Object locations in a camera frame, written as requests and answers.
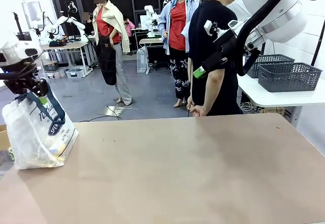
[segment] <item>light blue shirt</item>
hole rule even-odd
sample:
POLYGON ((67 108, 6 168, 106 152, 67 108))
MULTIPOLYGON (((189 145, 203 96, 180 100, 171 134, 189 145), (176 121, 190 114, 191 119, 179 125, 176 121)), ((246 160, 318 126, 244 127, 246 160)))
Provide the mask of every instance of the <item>light blue shirt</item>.
MULTIPOLYGON (((185 51, 189 52, 189 43, 188 43, 188 27, 190 21, 192 19, 194 11, 198 8, 200 0, 185 0, 185 11, 186 11, 186 25, 184 30, 182 31, 182 35, 185 36, 185 51)), ((171 11, 175 8, 177 4, 177 0, 171 0, 158 17, 158 29, 161 34, 161 39, 164 44, 164 48, 166 49, 166 54, 170 55, 169 52, 169 30, 171 26, 171 11), (164 37, 164 32, 167 31, 168 36, 167 38, 164 37)))

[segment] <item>blue bag handle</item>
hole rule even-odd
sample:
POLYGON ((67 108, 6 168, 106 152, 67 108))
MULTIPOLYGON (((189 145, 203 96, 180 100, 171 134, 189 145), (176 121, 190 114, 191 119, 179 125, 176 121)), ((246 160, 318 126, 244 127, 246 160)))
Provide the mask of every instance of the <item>blue bag handle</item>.
POLYGON ((52 93, 52 90, 50 88, 50 85, 48 83, 47 83, 47 88, 48 88, 47 99, 51 102, 51 104, 52 104, 53 108, 55 109, 60 120, 53 120, 53 118, 50 116, 49 112, 42 105, 41 101, 39 100, 39 98, 36 97, 35 94, 30 92, 27 94, 27 98, 34 101, 36 103, 37 108, 39 108, 40 111, 43 112, 54 124, 64 125, 66 122, 66 113, 62 109, 59 102, 55 99, 55 97, 52 93))

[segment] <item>black plastic basket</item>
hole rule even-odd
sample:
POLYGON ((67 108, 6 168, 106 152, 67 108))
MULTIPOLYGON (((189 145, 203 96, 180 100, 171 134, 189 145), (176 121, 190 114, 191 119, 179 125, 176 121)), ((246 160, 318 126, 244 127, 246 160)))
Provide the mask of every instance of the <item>black plastic basket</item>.
POLYGON ((268 92, 313 91, 321 73, 305 63, 260 65, 258 83, 268 92))
POLYGON ((258 78, 260 65, 291 62, 295 62, 295 60, 285 55, 260 55, 247 74, 251 78, 258 78))

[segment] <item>red top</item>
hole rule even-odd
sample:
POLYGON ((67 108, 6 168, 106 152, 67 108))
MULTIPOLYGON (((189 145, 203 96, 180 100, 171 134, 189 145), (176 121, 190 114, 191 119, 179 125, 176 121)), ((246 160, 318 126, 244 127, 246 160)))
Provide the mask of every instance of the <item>red top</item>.
MULTIPOLYGON (((112 25, 109 25, 107 22, 105 22, 102 19, 102 12, 103 12, 103 7, 101 7, 101 10, 98 13, 96 18, 97 28, 101 35, 108 36, 114 30, 114 27, 112 25)), ((113 42, 114 44, 118 44, 121 43, 121 41, 122 41, 121 36, 117 32, 116 35, 113 37, 113 42)))
POLYGON ((176 50, 185 50, 185 37, 181 35, 186 24, 185 2, 177 3, 171 11, 169 45, 176 50))

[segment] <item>beige cardigan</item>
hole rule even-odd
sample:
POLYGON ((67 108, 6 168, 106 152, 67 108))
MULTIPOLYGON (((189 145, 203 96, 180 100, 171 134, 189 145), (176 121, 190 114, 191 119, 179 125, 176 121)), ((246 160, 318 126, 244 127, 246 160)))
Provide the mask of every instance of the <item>beige cardigan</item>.
POLYGON ((130 52, 130 44, 124 27, 123 15, 118 10, 118 8, 114 6, 109 0, 106 3, 106 5, 98 4, 93 12, 92 25, 93 25, 93 30, 95 32, 96 43, 98 44, 98 40, 99 40, 96 17, 100 12, 102 6, 103 6, 102 19, 109 25, 112 25, 122 35, 121 38, 122 38, 123 52, 125 53, 130 52))

